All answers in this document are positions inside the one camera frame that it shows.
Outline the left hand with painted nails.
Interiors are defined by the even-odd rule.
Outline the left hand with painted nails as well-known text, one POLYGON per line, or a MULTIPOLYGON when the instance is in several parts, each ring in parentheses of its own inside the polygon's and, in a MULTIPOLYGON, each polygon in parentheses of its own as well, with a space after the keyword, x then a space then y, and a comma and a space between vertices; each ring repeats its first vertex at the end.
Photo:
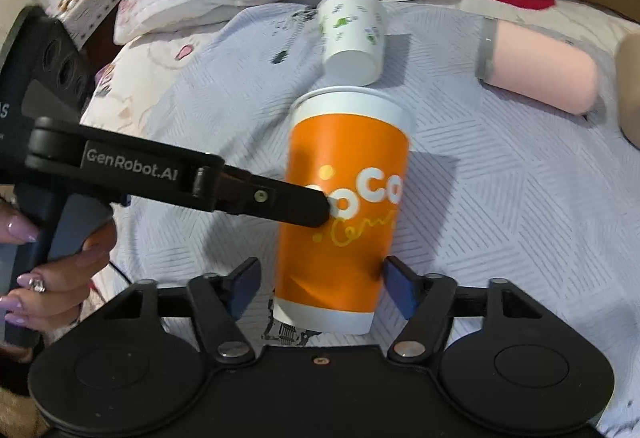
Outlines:
POLYGON ((116 241, 115 224, 109 221, 85 240, 79 252, 21 274, 17 287, 1 297, 4 320, 38 332, 70 325, 89 297, 93 277, 110 261, 116 241))

